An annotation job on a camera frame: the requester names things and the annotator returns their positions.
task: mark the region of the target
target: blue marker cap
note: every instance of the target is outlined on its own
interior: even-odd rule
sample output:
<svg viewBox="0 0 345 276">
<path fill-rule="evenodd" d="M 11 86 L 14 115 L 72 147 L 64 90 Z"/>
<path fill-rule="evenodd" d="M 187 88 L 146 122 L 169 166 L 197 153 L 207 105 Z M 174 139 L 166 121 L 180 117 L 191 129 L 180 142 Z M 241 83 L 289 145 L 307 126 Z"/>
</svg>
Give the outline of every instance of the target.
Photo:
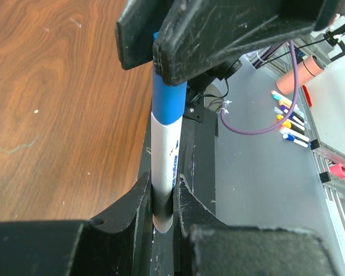
<svg viewBox="0 0 345 276">
<path fill-rule="evenodd" d="M 291 135 L 291 134 L 285 134 L 283 136 L 284 139 L 286 139 L 287 141 L 294 141 L 295 140 L 295 136 Z"/>
<path fill-rule="evenodd" d="M 282 111 L 286 111 L 286 110 L 289 111 L 288 108 L 285 105 L 280 105 L 280 109 Z"/>
<path fill-rule="evenodd" d="M 187 82 L 177 86 L 165 85 L 153 67 L 152 112 L 163 125 L 176 122 L 184 114 Z"/>
</svg>

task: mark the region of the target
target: pink object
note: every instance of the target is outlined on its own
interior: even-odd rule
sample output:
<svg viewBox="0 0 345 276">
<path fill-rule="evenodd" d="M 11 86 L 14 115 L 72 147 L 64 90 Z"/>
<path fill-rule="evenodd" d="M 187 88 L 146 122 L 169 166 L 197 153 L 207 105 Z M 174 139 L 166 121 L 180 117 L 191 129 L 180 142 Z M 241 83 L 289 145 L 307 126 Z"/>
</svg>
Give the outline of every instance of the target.
<svg viewBox="0 0 345 276">
<path fill-rule="evenodd" d="M 315 76 L 321 74 L 324 67 L 317 61 L 315 56 L 310 56 L 298 64 L 299 71 L 299 86 L 313 79 Z M 294 72 L 293 70 L 287 72 L 284 76 L 276 81 L 278 89 L 284 94 L 288 95 L 294 90 Z"/>
<path fill-rule="evenodd" d="M 336 175 L 345 180 L 345 168 L 342 167 L 342 164 L 337 164 L 329 168 L 331 174 Z"/>
</svg>

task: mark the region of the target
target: colorful marker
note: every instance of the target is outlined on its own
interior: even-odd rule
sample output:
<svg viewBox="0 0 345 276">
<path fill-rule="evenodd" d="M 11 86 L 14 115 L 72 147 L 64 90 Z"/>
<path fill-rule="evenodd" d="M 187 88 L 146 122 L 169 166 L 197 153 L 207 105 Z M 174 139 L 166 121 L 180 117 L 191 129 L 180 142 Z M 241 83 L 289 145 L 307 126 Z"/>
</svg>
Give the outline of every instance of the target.
<svg viewBox="0 0 345 276">
<path fill-rule="evenodd" d="M 271 94 L 272 94 L 272 97 L 278 101 L 284 100 L 284 102 L 287 105 L 289 105 L 289 108 L 290 108 L 290 105 L 292 105 L 292 103 L 293 103 L 291 100 L 286 98 L 284 95 L 281 95 L 279 92 L 276 92 L 275 90 L 272 90 Z M 299 106 L 297 104 L 295 105 L 295 109 L 299 109 Z"/>
<path fill-rule="evenodd" d="M 153 68 L 151 113 L 152 220 L 156 229 L 166 233 L 173 224 L 170 195 L 177 180 L 182 118 L 187 82 L 165 85 Z"/>
<path fill-rule="evenodd" d="M 284 112 L 282 112 L 282 111 L 280 110 L 280 108 L 275 107 L 275 108 L 274 108 L 274 111 L 275 111 L 277 114 L 279 114 L 279 115 L 285 115 Z"/>
<path fill-rule="evenodd" d="M 298 128 L 297 126 L 293 125 L 292 123 L 290 123 L 289 121 L 286 121 L 282 124 L 283 126 L 292 129 L 293 131 L 296 131 L 302 135 L 304 135 L 304 131 L 302 131 L 300 128 Z"/>
<path fill-rule="evenodd" d="M 281 133 L 282 135 L 284 135 L 284 134 L 291 134 L 291 135 L 295 136 L 296 138 L 299 138 L 300 140 L 303 140 L 303 141 L 305 141 L 307 143 L 309 142 L 309 138 L 308 137 L 306 137 L 303 134 L 300 134 L 300 133 L 298 133 L 298 132 L 296 132 L 296 131 L 294 131 L 294 130 L 292 130 L 290 128 L 287 128 L 285 126 L 282 126 L 280 128 L 279 133 Z"/>
<path fill-rule="evenodd" d="M 303 142 L 303 141 L 300 141 L 298 139 L 295 139 L 295 137 L 291 134 L 284 134 L 282 135 L 282 138 L 284 138 L 285 140 L 287 141 L 292 141 L 298 145 L 301 145 L 302 147 L 305 147 L 305 148 L 308 148 L 309 147 L 309 144 Z"/>
<path fill-rule="evenodd" d="M 288 108 L 285 106 L 285 105 L 281 105 L 280 106 L 280 109 L 285 112 L 286 114 L 288 113 Z M 298 124 L 301 124 L 301 125 L 304 125 L 304 120 L 302 117 L 300 116 L 297 116 L 297 114 L 295 112 L 293 112 L 291 115 L 290 115 L 290 118 L 293 119 L 295 122 L 297 122 Z"/>
<path fill-rule="evenodd" d="M 289 109 L 290 109 L 290 106 L 292 105 L 292 101 L 289 99 L 280 99 L 278 101 L 278 103 L 279 103 L 279 105 L 285 105 Z M 300 111 L 298 106 L 296 106 L 294 108 L 294 112 L 297 113 L 301 118 L 304 119 L 304 113 L 302 111 Z"/>
<path fill-rule="evenodd" d="M 276 115 L 276 118 L 279 121 L 281 121 L 283 119 L 283 115 L 278 114 L 278 115 Z M 289 121 L 292 125 L 295 125 L 296 127 L 300 128 L 302 131 L 305 131 L 305 127 L 304 126 L 302 126 L 302 125 L 300 125 L 300 124 L 298 124 L 298 123 L 296 123 L 296 122 L 294 122 L 294 121 L 292 121 L 290 119 L 287 119 L 286 121 Z"/>
</svg>

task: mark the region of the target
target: orange cylinder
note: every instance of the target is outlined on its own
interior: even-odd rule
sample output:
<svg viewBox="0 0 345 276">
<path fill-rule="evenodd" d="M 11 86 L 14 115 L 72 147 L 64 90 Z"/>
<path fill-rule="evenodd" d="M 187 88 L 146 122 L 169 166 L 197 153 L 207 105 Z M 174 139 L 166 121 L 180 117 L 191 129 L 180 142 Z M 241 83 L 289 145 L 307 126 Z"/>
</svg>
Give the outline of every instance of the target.
<svg viewBox="0 0 345 276">
<path fill-rule="evenodd" d="M 315 56 L 310 56 L 298 64 L 299 86 L 321 74 L 324 66 L 317 60 Z M 287 72 L 284 76 L 276 81 L 279 90 L 288 95 L 294 91 L 294 71 Z"/>
</svg>

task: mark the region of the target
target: wood grain surface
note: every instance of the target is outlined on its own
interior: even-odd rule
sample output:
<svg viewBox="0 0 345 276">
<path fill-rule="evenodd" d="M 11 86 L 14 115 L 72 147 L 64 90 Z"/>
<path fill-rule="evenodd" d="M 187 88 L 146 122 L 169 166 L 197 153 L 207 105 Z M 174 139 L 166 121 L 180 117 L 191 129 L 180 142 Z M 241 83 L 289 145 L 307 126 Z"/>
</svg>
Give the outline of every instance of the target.
<svg viewBox="0 0 345 276">
<path fill-rule="evenodd" d="M 126 0 L 0 0 L 0 221 L 88 219 L 135 183 L 151 65 L 121 69 Z"/>
</svg>

